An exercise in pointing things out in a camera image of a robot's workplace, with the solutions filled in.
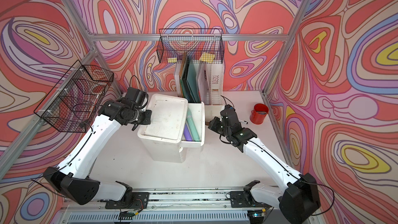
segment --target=aluminum frame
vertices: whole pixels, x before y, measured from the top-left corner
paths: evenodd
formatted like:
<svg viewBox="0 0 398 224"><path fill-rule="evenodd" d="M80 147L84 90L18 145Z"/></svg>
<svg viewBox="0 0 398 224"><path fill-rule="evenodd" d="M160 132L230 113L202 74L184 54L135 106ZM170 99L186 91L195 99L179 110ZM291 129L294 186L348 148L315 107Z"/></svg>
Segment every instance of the aluminum frame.
<svg viewBox="0 0 398 224"><path fill-rule="evenodd" d="M95 50L91 50L88 52L85 57L82 59L82 64L89 64L94 56L96 55ZM70 81L73 75L77 70L73 70L67 78L61 83L61 85L57 88L57 92L54 93L47 102L43 105L43 109L46 109L58 96L59 92L66 86L66 84ZM5 174L7 174L8 170L12 167L18 157L25 150L29 142L35 137L37 132L43 126L44 120L39 116L34 114L32 120L28 122L26 127L20 134L14 139L14 141L6 148L3 154L0 157L0 180L3 179Z"/></svg>
<svg viewBox="0 0 398 224"><path fill-rule="evenodd" d="M149 192L148 205L147 208L144 209L140 214L148 215L148 214L183 214L188 213L190 211L207 213L217 212L220 214L228 214L233 211L244 212L252 211L252 210L261 210L260 208L232 208L230 200L226 199L225 194L228 194L230 191L243 191L243 187L225 187L225 188L176 188L176 189L133 189L134 192ZM115 222L119 222L117 219L118 214L121 211L128 211L129 209L106 209L104 202L90 201L85 205L79 205L76 202L66 199L61 210L58 212L58 216L56 216L53 221L54 223L66 224L69 223L69 220L75 222L76 219L81 220L81 222L88 223L99 223L103 222L104 219L109 220L112 219L112 215ZM304 221L304 224L310 224L309 218ZM219 218L217 223L227 223L228 219L222 220ZM170 221L167 217L153 217L153 219L148 220L147 223L152 222L161 222L161 221ZM212 221L211 218L204 219L203 221L208 222Z"/></svg>
<svg viewBox="0 0 398 224"><path fill-rule="evenodd" d="M83 64L88 64L94 58L94 55L97 55L97 61L99 62L100 66L109 69L104 57L98 51L97 45L95 44L96 41L158 41L160 38L159 34L91 34L88 32L88 28L86 27L85 23L83 22L80 14L77 11L77 8L73 2L73 0L61 0L67 9L68 13L70 14L72 20L77 25L78 30L80 31L83 39L87 42L88 46L90 47L91 51L86 55L86 57L82 60ZM276 58L276 62L270 72L270 77L268 78L264 89L262 89L263 93L263 100L266 105L269 105L269 102L266 98L266 92L270 87L270 82L273 81L279 71L283 60L287 55L287 51L292 44L295 33L297 32L299 25L301 24L302 19L305 16L306 10L311 3L311 0L302 0L300 6L298 7L297 14L295 15L291 27L288 31L288 34L226 34L223 35L224 41L283 41L284 44L281 47L280 54ZM65 86L66 79L60 86ZM121 95L120 88L114 82L114 88ZM46 104L50 104L56 95L52 99L49 99ZM270 113L270 118L274 130L276 131L278 141L280 142L283 155L286 159L286 163L290 166L292 165L290 156L287 154L286 146L283 141L283 137L281 136L279 127L277 126L275 116ZM26 127L26 129L21 132L18 137L13 141L13 143L5 150L3 155L0 158L0 179L7 173L8 169L12 166L15 160L20 156L23 152L25 147L28 145L30 140L36 135L37 131L41 128L44 121L41 120L39 117L35 116L30 124Z"/></svg>
<svg viewBox="0 0 398 224"><path fill-rule="evenodd" d="M76 24L80 34L82 35L83 39L86 41L87 45L95 50L97 52L97 61L99 63L99 65L102 68L105 68L107 70L110 70L108 63L105 61L105 58L102 56L101 52L99 52L98 47L95 45L95 43L93 43L93 41L91 40L89 34L88 34L88 28L85 25L83 18L80 16L75 3L73 2L73 0L61 0L62 3L64 4L65 8L67 9L67 12L69 13L70 17L72 18L72 20L74 21L74 23ZM118 96L121 96L121 90L119 88L119 86L117 85L116 81L113 81L112 83L113 88L115 89L116 93L118 94Z"/></svg>
<svg viewBox="0 0 398 224"><path fill-rule="evenodd" d="M268 79L266 81L266 84L264 85L264 88L262 90L263 94L266 94L272 83L275 80L275 77L277 76L279 70L281 69L282 63L285 60L286 56L288 55L288 51L290 46L292 45L294 38L296 36L296 33L300 27L300 24L305 17L305 14L307 12L308 7L310 6L312 0L302 0L300 6L298 7L298 11L296 13L296 16L293 19L292 25L289 29L288 36L289 38L287 41L284 43L284 45L281 47L281 50L279 52L278 57L276 58L275 64L271 69L271 72L268 76Z"/></svg>
<svg viewBox="0 0 398 224"><path fill-rule="evenodd" d="M263 95L263 102L264 104L268 107L268 109L271 109L271 105L268 101L268 98L266 95ZM270 111L268 113L269 119L271 120L272 127L275 131L276 138L278 139L279 145L282 150L283 157L285 158L286 163L294 168L294 164L291 160L291 157L289 156L289 153L287 152L287 147L285 140L283 139L283 133L281 133L281 130L279 129L278 122L276 121L275 115ZM306 221L303 222L304 224L324 224L321 215L314 216L314 217L309 217Z"/></svg>
<svg viewBox="0 0 398 224"><path fill-rule="evenodd" d="M159 41L160 34L89 34L91 41ZM287 41L287 34L222 34L223 41Z"/></svg>

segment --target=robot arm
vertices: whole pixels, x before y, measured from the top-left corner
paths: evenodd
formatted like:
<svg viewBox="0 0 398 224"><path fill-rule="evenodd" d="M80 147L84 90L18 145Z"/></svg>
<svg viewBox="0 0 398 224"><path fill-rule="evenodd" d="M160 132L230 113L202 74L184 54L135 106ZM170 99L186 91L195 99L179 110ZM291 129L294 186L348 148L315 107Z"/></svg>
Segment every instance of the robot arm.
<svg viewBox="0 0 398 224"><path fill-rule="evenodd" d="M142 110L148 94L128 88L125 97L107 101L99 110L90 130L73 151L59 163L48 167L44 177L58 192L83 205L91 200L112 200L118 208L129 208L133 202L132 188L124 183L99 182L89 178L94 162L109 138L122 126L150 124L152 112ZM276 182L270 187L253 181L244 187L244 197L254 205L262 202L278 207L291 223L302 223L320 207L316 180L280 160L249 128L242 128L235 109L226 105L221 120L215 117L209 129L225 136L241 152L256 161Z"/></svg>
<svg viewBox="0 0 398 224"><path fill-rule="evenodd" d="M301 175L272 153L249 128L242 128L235 109L226 105L215 117L209 129L225 136L231 145L251 157L276 182L278 188L253 181L244 187L244 197L250 205L259 202L281 210L293 224L301 224L319 207L319 192L311 174Z"/></svg>
<svg viewBox="0 0 398 224"><path fill-rule="evenodd" d="M57 168L48 167L43 173L48 183L58 193L81 205L107 199L116 201L120 207L128 207L133 200L130 186L99 182L89 178L89 174L102 148L122 125L134 124L134 130L139 124L150 124L152 111L143 110L147 103L148 94L132 87L125 97L105 102L73 151Z"/></svg>

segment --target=sticky note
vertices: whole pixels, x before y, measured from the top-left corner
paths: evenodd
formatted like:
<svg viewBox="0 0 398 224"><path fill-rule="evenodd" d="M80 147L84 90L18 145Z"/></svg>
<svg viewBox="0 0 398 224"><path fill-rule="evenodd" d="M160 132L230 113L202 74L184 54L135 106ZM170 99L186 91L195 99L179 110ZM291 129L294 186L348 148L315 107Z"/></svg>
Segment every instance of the sticky note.
<svg viewBox="0 0 398 224"><path fill-rule="evenodd" d="M177 58L176 57L170 57L167 59L168 63L176 63L177 62Z"/></svg>
<svg viewBox="0 0 398 224"><path fill-rule="evenodd" d="M202 61L202 62L213 62L214 57L216 57L216 55L203 52L202 55L199 58L199 61Z"/></svg>

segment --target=black cable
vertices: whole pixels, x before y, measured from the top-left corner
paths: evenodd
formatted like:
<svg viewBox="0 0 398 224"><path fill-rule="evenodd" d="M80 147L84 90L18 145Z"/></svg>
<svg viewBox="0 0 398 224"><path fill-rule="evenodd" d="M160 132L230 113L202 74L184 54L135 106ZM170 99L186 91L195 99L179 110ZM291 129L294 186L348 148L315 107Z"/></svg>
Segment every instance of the black cable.
<svg viewBox="0 0 398 224"><path fill-rule="evenodd" d="M55 172L51 172L50 174L43 175L43 176L40 176L40 177L31 178L30 180L39 179L39 178L42 178L42 177L47 177L47 176L49 176L49 175L52 175L52 174L54 174L54 173L56 173L56 172L62 170L62 169L65 168L65 167L67 167L67 166L73 161L73 159L75 159L75 157L77 157L77 155L79 154L79 152L83 149L83 147L86 145L86 143L87 143L88 140L90 139L91 135L92 135L92 133L90 133L90 136L88 136L88 138L87 138L87 140L84 142L83 146L82 146L82 147L80 148L80 150L76 153L76 155L67 163L67 165L65 165L65 166L62 167L62 168L59 168L59 169L56 170Z"/></svg>
<svg viewBox="0 0 398 224"><path fill-rule="evenodd" d="M67 167L67 165L65 165L64 167L62 167L62 168L56 170L55 172L51 172L50 174L43 175L43 176L40 176L40 177L31 178L31 180L32 180L32 179L39 179L39 178L42 178L42 177L47 177L48 175L52 175L52 174L54 174L54 173L56 173L56 172L62 170L62 169L65 168L65 167Z"/></svg>
<svg viewBox="0 0 398 224"><path fill-rule="evenodd" d="M47 187L44 186L43 184L39 183L38 181L35 181L35 180L33 180L33 179L31 179L31 180L32 180L33 182L37 183L38 185L42 186L42 187L45 188L46 190L50 191L50 192L53 193L54 195L58 195L58 196L60 196L60 197L66 198L66 196L60 195L60 194L58 194L58 193L56 193L56 192L50 190L49 188L47 188Z"/></svg>
<svg viewBox="0 0 398 224"><path fill-rule="evenodd" d="M220 141L223 142L223 143L225 143L225 144L231 144L231 142L222 141L222 140L221 140L221 134L220 134Z"/></svg>
<svg viewBox="0 0 398 224"><path fill-rule="evenodd" d="M135 75L133 75L133 76L130 78L129 87L131 87L131 79L132 79L133 77L135 77L135 78L137 79L138 84L140 84L140 89L141 89L141 91L143 91L143 90L142 90L142 86L141 86L141 82L140 82L140 80L138 79L138 77L136 77Z"/></svg>
<svg viewBox="0 0 398 224"><path fill-rule="evenodd" d="M269 214L267 214L267 216L264 218L263 223L266 222L267 218L269 217L269 215L272 213L272 210L274 209L274 207L272 207L271 211L269 212Z"/></svg>
<svg viewBox="0 0 398 224"><path fill-rule="evenodd" d="M148 94L145 95L145 98L147 99L147 101L146 101L145 104L143 104L141 107L137 107L138 110L141 110L141 109L143 109L144 107L147 106L148 101L149 101L149 96L148 96Z"/></svg>
<svg viewBox="0 0 398 224"><path fill-rule="evenodd" d="M250 203L249 203L246 199L244 199L244 198L239 198L239 197L235 197L235 196L231 195L230 193L226 193L226 194L225 194L225 198L227 198L228 200L235 199L235 200L245 201L245 203L246 203L248 206L251 206Z"/></svg>
<svg viewBox="0 0 398 224"><path fill-rule="evenodd" d="M301 180L301 179L295 177L295 176L294 176L292 173L290 173L290 171L288 171L276 158L274 158L273 156L271 156L271 154L270 154L269 152L267 152L264 148L262 148L261 146L259 146L258 144L256 144L255 142L253 142L253 141L251 141L251 140L248 140L248 142L251 142L251 143L255 144L257 147L259 147L260 149L262 149L263 151L265 151L265 152L266 152L270 157L272 157L272 158L273 158L273 159L274 159L274 160L275 160L287 173L289 173L292 177L296 178L296 179L299 180L300 182L306 183L306 184L310 184L310 185L318 185L318 186L326 187L326 188L328 188L328 189L330 189L330 190L332 191L332 193L333 193L333 199L332 199L332 202L331 202L331 204L330 204L330 207L329 207L328 209L326 209L325 211L319 213L319 214L312 214L311 216L317 216L317 215L320 215L320 214L324 214L324 213L326 213L327 211L329 211L329 210L333 207L334 200L335 200L335 195L334 195L334 190L333 190L331 187L326 186L326 185L321 184L321 183L309 183L309 182L303 181L303 180Z"/></svg>
<svg viewBox="0 0 398 224"><path fill-rule="evenodd" d="M73 121L73 120L71 120L71 119L68 119L68 118L63 118L63 117L57 117L57 118L61 118L61 119L65 119L65 120L67 120L67 121L72 121L72 122L76 122L76 123L79 123L79 124L81 124L79 121ZM94 131L93 130L93 128L89 125L89 124L87 124L85 121L83 121L81 118L79 118L79 117L77 117L81 122L83 122L83 123L85 123L86 125L88 125L90 128L91 128L91 131Z"/></svg>
<svg viewBox="0 0 398 224"><path fill-rule="evenodd" d="M67 163L67 165L69 165L72 161L73 161L73 159L75 159L75 157L77 157L77 155L80 153L80 151L83 149L83 147L86 145L86 143L88 142L88 140L90 139L90 137L91 137L91 135L92 135L93 133L90 133L90 136L88 136L88 138L87 138L87 140L84 142L84 144L83 144L83 146L80 148L80 150L76 153L76 155Z"/></svg>
<svg viewBox="0 0 398 224"><path fill-rule="evenodd" d="M230 99L228 99L228 98L225 97L225 96L221 96L221 97L224 98L225 104L226 104L226 100L225 100L225 99L227 99L229 102L231 102L232 107L235 108L234 104L232 103L232 101L231 101Z"/></svg>

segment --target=black wire basket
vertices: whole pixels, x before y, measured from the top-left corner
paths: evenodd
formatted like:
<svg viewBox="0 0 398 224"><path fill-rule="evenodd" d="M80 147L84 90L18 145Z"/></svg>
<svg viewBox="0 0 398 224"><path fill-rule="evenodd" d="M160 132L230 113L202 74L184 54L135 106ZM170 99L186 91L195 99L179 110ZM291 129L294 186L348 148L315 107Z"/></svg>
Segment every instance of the black wire basket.
<svg viewBox="0 0 398 224"><path fill-rule="evenodd" d="M223 63L221 28L166 28L159 32L159 63L180 63L184 54L190 63Z"/></svg>
<svg viewBox="0 0 398 224"><path fill-rule="evenodd" d="M96 65L82 65L76 61L64 74L34 113L58 132L87 132L97 110L113 82L113 72ZM67 79L65 86L57 88ZM55 95L48 106L44 100Z"/></svg>

